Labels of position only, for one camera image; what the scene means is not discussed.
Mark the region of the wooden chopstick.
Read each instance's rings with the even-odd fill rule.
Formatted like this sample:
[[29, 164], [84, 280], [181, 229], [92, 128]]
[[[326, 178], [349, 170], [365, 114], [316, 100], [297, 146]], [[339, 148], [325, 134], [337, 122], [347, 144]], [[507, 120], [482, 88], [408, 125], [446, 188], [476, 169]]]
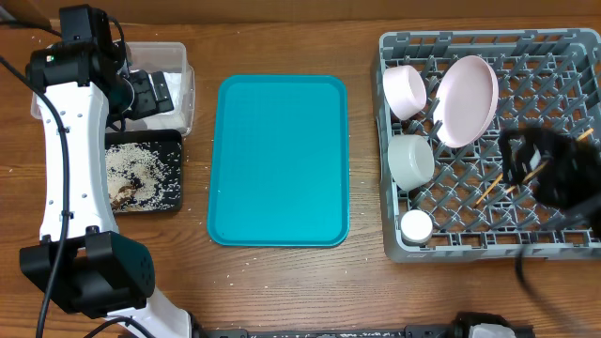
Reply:
[[485, 198], [492, 192], [492, 190], [502, 181], [503, 179], [503, 173], [500, 173], [495, 180], [488, 186], [488, 188], [483, 192], [483, 194], [478, 198], [478, 200], [475, 202], [474, 207], [478, 207], [484, 200]]
[[567, 153], [567, 151], [571, 148], [572, 145], [578, 145], [580, 142], [587, 139], [591, 134], [593, 134], [593, 132], [594, 132], [593, 128], [588, 128], [586, 131], [584, 131], [580, 136], [577, 136], [576, 138], [574, 138], [568, 134], [558, 133], [559, 134], [559, 144], [555, 147], [555, 152], [553, 153], [553, 156], [548, 160], [544, 160], [544, 162], [537, 169], [535, 169], [532, 173], [530, 173], [526, 176], [526, 178], [524, 179], [524, 181], [521, 184], [510, 185], [510, 184], [505, 183], [502, 179], [502, 181], [508, 185], [508, 188], [504, 192], [509, 193], [512, 190], [514, 190], [516, 187], [527, 184], [529, 181], [534, 179], [536, 176], [540, 175], [542, 173], [542, 171], [552, 161], [554, 161], [555, 159], [561, 158], [563, 156], [563, 154]]

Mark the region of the large white plate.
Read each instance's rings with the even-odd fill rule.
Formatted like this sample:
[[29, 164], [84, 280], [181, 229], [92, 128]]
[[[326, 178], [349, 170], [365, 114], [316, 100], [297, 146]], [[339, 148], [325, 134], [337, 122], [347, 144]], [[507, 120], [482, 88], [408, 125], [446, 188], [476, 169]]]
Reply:
[[477, 55], [456, 61], [443, 76], [432, 114], [438, 139], [459, 148], [480, 138], [496, 112], [499, 85], [494, 70]]

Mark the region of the small grey bowl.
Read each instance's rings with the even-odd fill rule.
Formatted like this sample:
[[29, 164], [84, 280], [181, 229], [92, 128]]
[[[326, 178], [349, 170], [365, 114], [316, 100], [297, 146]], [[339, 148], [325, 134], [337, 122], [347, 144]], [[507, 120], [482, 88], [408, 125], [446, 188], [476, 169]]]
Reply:
[[435, 160], [431, 146], [420, 135], [395, 135], [388, 144], [388, 164], [395, 184], [409, 192], [429, 182]]

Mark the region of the pink bowl with rice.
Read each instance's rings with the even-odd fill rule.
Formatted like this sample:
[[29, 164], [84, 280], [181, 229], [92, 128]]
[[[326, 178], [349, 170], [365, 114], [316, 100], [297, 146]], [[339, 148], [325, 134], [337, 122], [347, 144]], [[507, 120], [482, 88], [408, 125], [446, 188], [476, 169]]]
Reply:
[[425, 107], [424, 81], [414, 67], [399, 66], [386, 69], [382, 80], [385, 99], [398, 119], [410, 119]]

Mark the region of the cream plastic cup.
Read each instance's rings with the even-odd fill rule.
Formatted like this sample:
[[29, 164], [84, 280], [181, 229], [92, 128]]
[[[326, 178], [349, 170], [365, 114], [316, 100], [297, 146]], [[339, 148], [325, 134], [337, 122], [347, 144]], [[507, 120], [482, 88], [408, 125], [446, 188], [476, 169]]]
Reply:
[[400, 220], [400, 231], [403, 241], [407, 245], [425, 245], [433, 233], [431, 217], [419, 209], [406, 212]]

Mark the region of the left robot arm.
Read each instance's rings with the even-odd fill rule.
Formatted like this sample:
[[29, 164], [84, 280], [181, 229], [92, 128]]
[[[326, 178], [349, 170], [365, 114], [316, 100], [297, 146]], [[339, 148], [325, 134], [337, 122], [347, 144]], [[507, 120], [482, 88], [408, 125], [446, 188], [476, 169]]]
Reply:
[[46, 149], [39, 243], [21, 249], [21, 271], [44, 306], [138, 337], [200, 337], [194, 316], [157, 287], [148, 248], [119, 233], [109, 199], [105, 140], [124, 135], [127, 120], [173, 109], [164, 75], [130, 70], [105, 11], [79, 5], [59, 18], [59, 41], [34, 51], [18, 75], [37, 97]]

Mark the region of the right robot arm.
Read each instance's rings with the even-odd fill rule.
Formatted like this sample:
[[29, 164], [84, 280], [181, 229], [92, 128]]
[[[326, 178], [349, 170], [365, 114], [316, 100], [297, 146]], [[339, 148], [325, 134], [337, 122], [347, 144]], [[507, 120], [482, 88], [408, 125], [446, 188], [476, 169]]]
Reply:
[[501, 179], [513, 186], [537, 181], [534, 200], [558, 209], [556, 231], [584, 225], [600, 236], [600, 147], [551, 129], [528, 127], [501, 132]]

